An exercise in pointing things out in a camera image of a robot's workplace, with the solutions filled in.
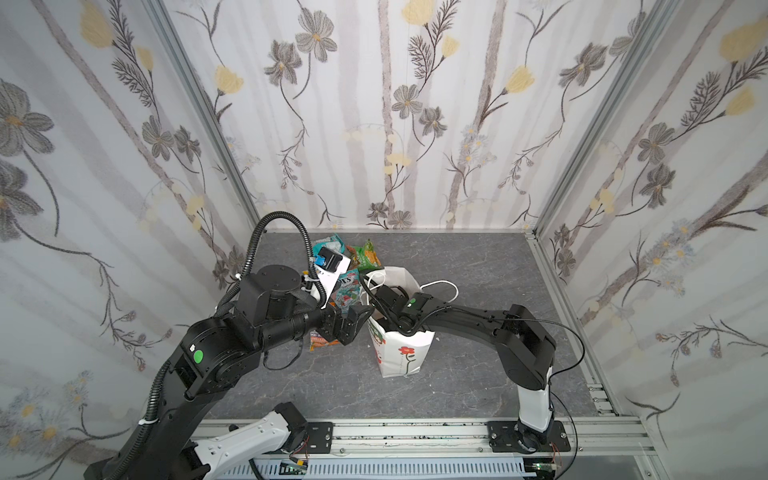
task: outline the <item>floral wallpaper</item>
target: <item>floral wallpaper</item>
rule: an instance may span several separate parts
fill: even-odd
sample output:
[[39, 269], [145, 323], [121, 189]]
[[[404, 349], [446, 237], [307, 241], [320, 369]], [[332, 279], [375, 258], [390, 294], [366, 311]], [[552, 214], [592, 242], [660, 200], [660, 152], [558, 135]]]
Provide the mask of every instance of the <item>floral wallpaper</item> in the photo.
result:
[[165, 0], [261, 213], [532, 228], [652, 2]]
[[243, 262], [249, 221], [141, 4], [0, 6], [0, 463], [81, 478]]
[[540, 232], [675, 479], [765, 476], [767, 99], [765, 3], [682, 2]]

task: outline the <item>green snack package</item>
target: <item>green snack package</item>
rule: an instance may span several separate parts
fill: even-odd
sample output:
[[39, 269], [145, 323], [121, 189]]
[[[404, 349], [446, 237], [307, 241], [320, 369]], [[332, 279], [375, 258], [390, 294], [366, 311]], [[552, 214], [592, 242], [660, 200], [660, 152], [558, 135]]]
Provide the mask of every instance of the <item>green snack package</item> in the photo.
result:
[[376, 250], [373, 248], [373, 242], [368, 240], [362, 247], [351, 247], [347, 245], [347, 251], [352, 258], [352, 263], [349, 265], [349, 269], [358, 269], [360, 271], [366, 270], [379, 270], [382, 267], [382, 263], [379, 261], [379, 257], [376, 255]]

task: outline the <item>robotic arm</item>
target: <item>robotic arm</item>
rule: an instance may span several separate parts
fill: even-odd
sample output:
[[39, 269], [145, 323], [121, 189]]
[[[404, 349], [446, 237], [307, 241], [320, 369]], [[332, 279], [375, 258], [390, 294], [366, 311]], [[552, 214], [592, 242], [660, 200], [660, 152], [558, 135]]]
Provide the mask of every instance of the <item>robotic arm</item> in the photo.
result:
[[[261, 234], [276, 218], [291, 221], [303, 236], [310, 272], [306, 279], [282, 265], [251, 272]], [[260, 453], [295, 452], [307, 438], [307, 421], [291, 403], [281, 403], [259, 422], [223, 437], [197, 443], [190, 437], [214, 404], [259, 366], [262, 353], [313, 329], [329, 342], [338, 339], [348, 345], [374, 309], [406, 335], [426, 327], [496, 349], [507, 376], [518, 384], [519, 451], [536, 452], [547, 443], [555, 343], [525, 307], [477, 310], [381, 286], [371, 297], [372, 306], [352, 306], [344, 317], [338, 308], [326, 305], [326, 291], [348, 264], [348, 258], [325, 248], [313, 257], [309, 235], [293, 215], [273, 212], [262, 218], [251, 237], [240, 282], [211, 318], [189, 328], [157, 373], [145, 417], [115, 457], [88, 467], [86, 480], [209, 480]]]

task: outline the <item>wall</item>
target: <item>wall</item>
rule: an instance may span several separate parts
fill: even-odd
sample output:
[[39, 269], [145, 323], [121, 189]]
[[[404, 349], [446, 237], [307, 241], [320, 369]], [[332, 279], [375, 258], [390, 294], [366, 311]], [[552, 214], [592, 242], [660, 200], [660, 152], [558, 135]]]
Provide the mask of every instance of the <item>wall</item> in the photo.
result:
[[768, 466], [766, 15], [683, 2], [541, 235], [676, 480]]
[[652, 2], [165, 0], [259, 212], [529, 228]]
[[81, 478], [250, 228], [140, 4], [3, 2], [0, 44], [0, 464]]

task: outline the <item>bag handle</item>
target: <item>bag handle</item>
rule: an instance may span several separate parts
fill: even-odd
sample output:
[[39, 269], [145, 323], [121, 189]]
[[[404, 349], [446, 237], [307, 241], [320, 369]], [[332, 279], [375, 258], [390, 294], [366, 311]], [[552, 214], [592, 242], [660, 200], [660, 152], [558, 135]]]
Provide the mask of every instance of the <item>bag handle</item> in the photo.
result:
[[451, 298], [448, 303], [451, 303], [453, 300], [456, 300], [458, 298], [458, 287], [455, 283], [449, 282], [448, 280], [435, 280], [434, 282], [425, 283], [424, 285], [419, 286], [420, 289], [424, 290], [425, 286], [435, 285], [436, 283], [447, 283], [448, 285], [452, 286], [456, 289], [456, 294]]

